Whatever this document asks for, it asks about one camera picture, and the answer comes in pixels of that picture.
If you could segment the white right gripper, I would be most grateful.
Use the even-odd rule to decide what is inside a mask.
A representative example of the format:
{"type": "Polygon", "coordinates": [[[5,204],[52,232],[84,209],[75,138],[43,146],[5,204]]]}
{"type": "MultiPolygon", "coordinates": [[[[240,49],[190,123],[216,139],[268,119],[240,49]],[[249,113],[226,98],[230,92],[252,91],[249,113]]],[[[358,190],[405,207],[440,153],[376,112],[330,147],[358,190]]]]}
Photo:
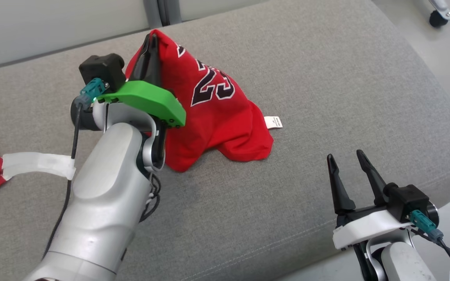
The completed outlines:
{"type": "MultiPolygon", "coordinates": [[[[371,190],[374,195],[375,206],[386,206],[389,199],[383,192],[385,181],[372,165],[364,151],[356,151],[361,169],[366,173],[371,190]]],[[[387,210],[379,210],[365,215],[352,222],[345,222],[348,212],[353,212],[356,205],[348,196],[339,176],[339,167],[332,154],[327,155],[327,168],[330,176],[330,188],[334,212],[336,215],[336,228],[333,231],[332,241],[337,250],[347,248],[351,245],[370,240],[372,238],[384,237],[400,228],[412,226],[411,222],[399,222],[387,210]]]]}

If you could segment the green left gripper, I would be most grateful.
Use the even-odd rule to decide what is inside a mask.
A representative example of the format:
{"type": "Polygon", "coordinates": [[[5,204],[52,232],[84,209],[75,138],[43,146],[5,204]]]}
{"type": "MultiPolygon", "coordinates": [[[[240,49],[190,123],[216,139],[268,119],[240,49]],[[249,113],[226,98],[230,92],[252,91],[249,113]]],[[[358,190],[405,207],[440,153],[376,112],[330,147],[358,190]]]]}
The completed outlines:
{"type": "Polygon", "coordinates": [[[145,40],[130,61],[130,81],[113,93],[110,84],[91,80],[80,91],[70,106],[70,118],[77,120],[80,101],[85,101],[79,117],[80,130],[104,130],[116,123],[128,123],[139,130],[151,130],[162,123],[167,128],[180,128],[186,124],[186,111],[177,98],[161,85],[159,42],[156,34],[147,34],[145,40]],[[145,53],[150,45],[150,83],[143,80],[146,73],[145,53]]]}

